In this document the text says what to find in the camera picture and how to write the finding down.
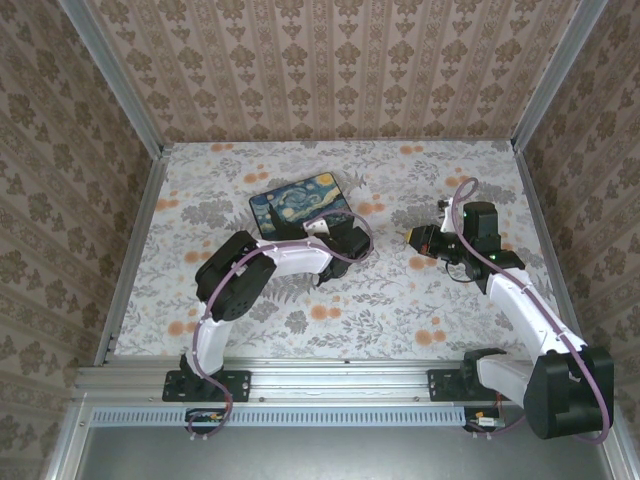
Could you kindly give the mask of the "floral table cover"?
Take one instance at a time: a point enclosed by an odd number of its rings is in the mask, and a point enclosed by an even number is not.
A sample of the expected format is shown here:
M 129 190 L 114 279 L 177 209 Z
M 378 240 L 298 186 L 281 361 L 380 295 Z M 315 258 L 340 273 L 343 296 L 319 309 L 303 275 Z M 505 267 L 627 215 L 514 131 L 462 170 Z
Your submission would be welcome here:
M 195 273 L 235 232 L 254 231 L 254 195 L 331 173 L 374 233 L 374 252 L 317 286 L 271 280 L 234 324 L 225 353 L 248 358 L 453 359 L 498 347 L 528 353 L 500 308 L 463 269 L 404 240 L 438 220 L 437 202 L 475 177 L 495 204 L 502 244 L 555 302 L 511 144 L 501 141 L 186 143 L 173 147 L 115 352 L 177 356 L 200 318 Z

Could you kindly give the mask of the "starry night print flat case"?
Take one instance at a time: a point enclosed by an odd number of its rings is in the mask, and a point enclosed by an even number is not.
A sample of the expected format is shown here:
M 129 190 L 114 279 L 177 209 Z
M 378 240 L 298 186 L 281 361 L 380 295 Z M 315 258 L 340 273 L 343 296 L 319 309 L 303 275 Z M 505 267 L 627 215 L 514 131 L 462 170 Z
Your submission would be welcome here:
M 350 207 L 334 176 L 324 172 L 254 195 L 249 206 L 264 240 L 294 240 L 304 224 L 329 210 Z

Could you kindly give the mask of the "grey metal sheet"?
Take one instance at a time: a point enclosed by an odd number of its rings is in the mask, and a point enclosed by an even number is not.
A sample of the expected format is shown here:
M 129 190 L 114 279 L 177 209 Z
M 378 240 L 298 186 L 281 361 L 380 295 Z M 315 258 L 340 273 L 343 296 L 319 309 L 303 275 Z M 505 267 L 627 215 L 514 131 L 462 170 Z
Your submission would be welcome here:
M 98 428 L 78 480 L 612 480 L 601 448 L 519 427 L 490 440 L 451 428 Z

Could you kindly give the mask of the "aluminium side rail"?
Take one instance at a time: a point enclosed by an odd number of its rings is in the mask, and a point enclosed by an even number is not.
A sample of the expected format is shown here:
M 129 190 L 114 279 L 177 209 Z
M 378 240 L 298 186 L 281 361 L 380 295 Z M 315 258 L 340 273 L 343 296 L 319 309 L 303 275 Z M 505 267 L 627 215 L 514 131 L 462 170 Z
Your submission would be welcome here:
M 164 146 L 160 155 L 152 162 L 143 191 L 131 237 L 124 257 L 121 272 L 106 317 L 104 329 L 94 358 L 93 366 L 104 365 L 117 344 L 128 302 L 134 286 L 139 262 L 144 250 L 148 231 L 153 219 L 160 191 L 166 177 L 166 169 L 174 145 Z
M 515 161 L 522 179 L 524 192 L 528 200 L 533 224 L 538 235 L 542 255 L 545 259 L 550 282 L 559 308 L 560 318 L 571 330 L 579 336 L 583 336 L 570 295 L 562 275 L 562 270 L 555 253 L 551 237 L 544 219 L 534 182 L 531 178 L 523 153 L 514 151 Z

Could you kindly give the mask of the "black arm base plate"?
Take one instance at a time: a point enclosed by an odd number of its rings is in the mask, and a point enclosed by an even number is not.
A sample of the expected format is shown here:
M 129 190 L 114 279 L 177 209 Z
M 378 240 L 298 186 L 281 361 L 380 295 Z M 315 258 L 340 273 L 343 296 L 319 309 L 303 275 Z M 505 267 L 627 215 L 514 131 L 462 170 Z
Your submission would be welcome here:
M 231 394 L 234 402 L 247 402 L 251 390 L 251 372 L 248 370 L 222 371 L 215 377 Z M 182 370 L 169 371 L 165 376 L 163 402 L 223 402 L 223 391 L 197 374 Z
M 497 393 L 479 383 L 473 373 L 461 369 L 431 369 L 427 371 L 430 399 L 433 402 L 493 401 Z

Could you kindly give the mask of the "wide aluminium base rail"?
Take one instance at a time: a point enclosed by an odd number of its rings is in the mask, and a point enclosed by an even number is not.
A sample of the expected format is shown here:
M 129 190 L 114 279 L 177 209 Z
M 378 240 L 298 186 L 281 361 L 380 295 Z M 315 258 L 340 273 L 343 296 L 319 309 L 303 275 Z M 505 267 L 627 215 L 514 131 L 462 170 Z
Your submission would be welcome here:
M 252 373 L 248 406 L 408 406 L 431 402 L 427 372 L 457 369 L 446 360 L 229 358 L 231 370 Z M 112 356 L 78 371 L 71 399 L 94 405 L 162 406 L 169 356 Z

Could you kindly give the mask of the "aluminium corner post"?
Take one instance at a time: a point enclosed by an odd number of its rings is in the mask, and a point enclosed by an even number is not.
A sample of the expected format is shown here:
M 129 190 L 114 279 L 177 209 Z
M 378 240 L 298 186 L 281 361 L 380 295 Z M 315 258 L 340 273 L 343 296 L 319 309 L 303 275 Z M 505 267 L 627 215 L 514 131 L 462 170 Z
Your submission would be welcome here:
M 580 0 L 511 138 L 523 152 L 576 61 L 608 0 Z
M 59 0 L 96 66 L 114 93 L 120 107 L 136 131 L 152 160 L 162 155 L 164 141 L 146 113 L 140 96 L 128 80 L 108 36 L 98 24 L 86 0 Z

